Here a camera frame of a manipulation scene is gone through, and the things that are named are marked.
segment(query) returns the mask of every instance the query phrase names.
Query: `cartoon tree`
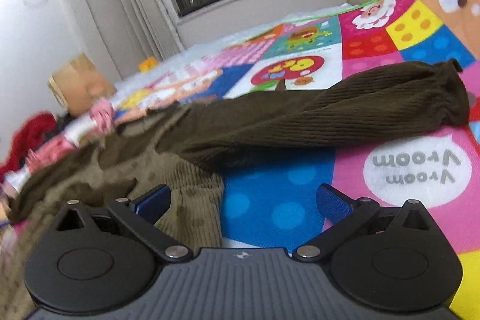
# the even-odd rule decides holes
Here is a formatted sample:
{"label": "cartoon tree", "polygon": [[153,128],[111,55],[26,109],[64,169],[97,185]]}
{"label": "cartoon tree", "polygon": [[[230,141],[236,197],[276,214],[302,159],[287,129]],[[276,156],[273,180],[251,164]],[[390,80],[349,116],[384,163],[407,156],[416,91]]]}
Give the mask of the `cartoon tree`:
{"label": "cartoon tree", "polygon": [[293,59],[282,60],[257,72],[251,78],[254,86],[250,91],[286,90],[285,80],[295,79],[298,86],[306,85],[314,81],[310,75],[324,65],[325,59],[321,56],[302,56]]}

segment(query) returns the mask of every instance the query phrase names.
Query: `yellow square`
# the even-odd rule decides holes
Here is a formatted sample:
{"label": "yellow square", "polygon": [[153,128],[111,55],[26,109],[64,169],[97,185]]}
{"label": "yellow square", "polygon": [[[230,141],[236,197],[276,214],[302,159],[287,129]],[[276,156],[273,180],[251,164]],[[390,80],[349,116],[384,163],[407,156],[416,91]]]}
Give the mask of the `yellow square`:
{"label": "yellow square", "polygon": [[442,25],[434,12],[417,0],[386,30],[398,50],[402,50],[430,37]]}
{"label": "yellow square", "polygon": [[480,251],[458,256],[462,262],[462,284],[450,309],[465,320],[480,320]]}

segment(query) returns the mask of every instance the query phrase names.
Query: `brown corduroy fabric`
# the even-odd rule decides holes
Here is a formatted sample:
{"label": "brown corduroy fabric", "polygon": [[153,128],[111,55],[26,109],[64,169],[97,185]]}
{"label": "brown corduroy fabric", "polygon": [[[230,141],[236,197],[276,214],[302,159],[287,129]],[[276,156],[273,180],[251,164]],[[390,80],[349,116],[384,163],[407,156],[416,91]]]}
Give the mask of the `brown corduroy fabric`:
{"label": "brown corduroy fabric", "polygon": [[216,172],[248,162],[254,148],[348,146],[466,124],[469,102],[458,70],[456,61],[405,62],[326,91],[174,105],[35,173],[11,205],[10,218],[26,218],[27,225],[14,265],[0,276],[0,319],[20,320],[32,309],[23,265],[68,199],[97,206],[132,187],[135,198],[166,183],[172,202],[156,226],[192,248],[219,246],[223,181]]}
{"label": "brown corduroy fabric", "polygon": [[456,60],[405,62],[352,75],[325,91],[263,91],[208,108],[194,105],[162,138],[206,170],[244,162],[257,147],[349,146],[466,124],[469,104]]}

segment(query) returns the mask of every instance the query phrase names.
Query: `metal screw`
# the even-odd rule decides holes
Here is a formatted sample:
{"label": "metal screw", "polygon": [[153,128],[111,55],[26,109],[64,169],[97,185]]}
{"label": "metal screw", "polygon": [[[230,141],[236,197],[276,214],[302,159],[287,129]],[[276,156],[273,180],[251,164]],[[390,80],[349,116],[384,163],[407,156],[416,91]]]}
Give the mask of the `metal screw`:
{"label": "metal screw", "polygon": [[320,255],[320,248],[315,246],[301,246],[297,248],[297,254],[302,258],[314,258]]}
{"label": "metal screw", "polygon": [[183,258],[188,255],[188,248],[185,246],[170,246],[165,250],[165,255],[174,259]]}

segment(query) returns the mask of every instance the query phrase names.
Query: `pink square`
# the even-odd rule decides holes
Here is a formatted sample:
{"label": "pink square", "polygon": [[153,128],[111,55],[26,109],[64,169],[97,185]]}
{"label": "pink square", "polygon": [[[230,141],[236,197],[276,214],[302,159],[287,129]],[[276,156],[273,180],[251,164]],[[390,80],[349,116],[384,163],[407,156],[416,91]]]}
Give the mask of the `pink square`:
{"label": "pink square", "polygon": [[473,93],[476,97],[480,97],[480,61],[474,62],[463,70],[460,74],[467,91]]}
{"label": "pink square", "polygon": [[338,15],[342,39],[349,40],[385,29],[403,15],[416,0],[379,0]]}
{"label": "pink square", "polygon": [[[389,145],[389,148],[392,149],[393,158],[390,158],[388,152],[384,155],[385,159],[375,155],[374,150],[382,148],[382,145]],[[433,151],[438,153],[438,160],[432,160],[437,157],[434,156]],[[354,199],[370,197],[383,206],[390,206],[391,204],[376,196],[373,191],[381,194],[382,198],[390,197],[390,199],[401,193],[397,199],[401,198],[400,203],[402,203],[404,198],[405,200],[416,198],[408,196],[410,190],[405,191],[405,187],[400,188],[398,187],[400,185],[396,183],[396,188],[391,187],[392,193],[379,193],[372,185],[372,183],[375,183],[372,180],[375,174],[369,174],[371,171],[368,169],[371,165],[370,158],[372,156],[376,156],[376,165],[382,166],[378,167],[378,170],[384,170],[382,175],[385,175],[385,178],[388,178],[390,182],[398,181],[398,174],[402,172],[401,170],[404,170],[405,182],[401,186],[405,185],[407,189],[408,186],[418,186],[419,182],[417,180],[417,182],[412,183],[416,180],[415,177],[411,174],[410,177],[407,177],[405,174],[410,171],[412,174],[417,174],[417,178],[422,180],[420,185],[425,186],[424,189],[421,189],[422,191],[425,190],[423,193],[425,198],[422,199],[422,202],[430,202],[432,205],[438,204],[429,207],[429,212],[457,253],[480,249],[480,236],[478,235],[478,232],[480,232],[480,213],[478,212],[480,208],[480,191],[478,191],[480,188],[480,160],[465,129],[446,127],[423,138],[398,140],[394,142],[394,146],[392,146],[392,143],[381,143],[358,148],[337,149],[332,186]],[[435,178],[429,180],[433,176],[432,172],[419,165],[422,160],[425,160],[426,164],[435,164],[438,167],[436,180],[434,180]],[[395,164],[396,167],[382,163]],[[443,175],[445,169],[450,170],[452,176],[449,176],[448,173]],[[462,185],[463,190],[459,191],[456,186],[461,182],[464,183]]]}
{"label": "pink square", "polygon": [[357,72],[366,71],[381,65],[395,64],[403,62],[400,52],[389,53],[388,55],[361,57],[358,59],[350,59],[343,61],[343,79],[356,74]]}
{"label": "pink square", "polygon": [[274,42],[275,39],[247,41],[225,48],[220,53],[206,57],[204,60],[208,70],[253,64],[262,58]]}

